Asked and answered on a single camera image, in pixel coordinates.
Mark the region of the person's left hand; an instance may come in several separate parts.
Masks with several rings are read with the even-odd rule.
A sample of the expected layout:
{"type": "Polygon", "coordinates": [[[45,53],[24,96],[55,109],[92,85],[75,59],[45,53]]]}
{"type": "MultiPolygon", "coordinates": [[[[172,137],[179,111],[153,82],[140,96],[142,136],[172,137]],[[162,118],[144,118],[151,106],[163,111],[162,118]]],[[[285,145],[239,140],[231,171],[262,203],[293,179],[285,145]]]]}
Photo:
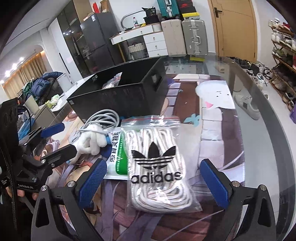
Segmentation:
{"type": "MultiPolygon", "coordinates": [[[[8,195],[10,197],[12,197],[13,193],[12,193],[11,187],[6,187],[6,191],[7,191],[8,195]]],[[[17,194],[18,194],[19,197],[24,197],[25,196],[24,190],[17,190],[17,194]]],[[[32,199],[33,200],[37,200],[38,196],[39,196],[38,193],[32,193],[32,199]]]]}

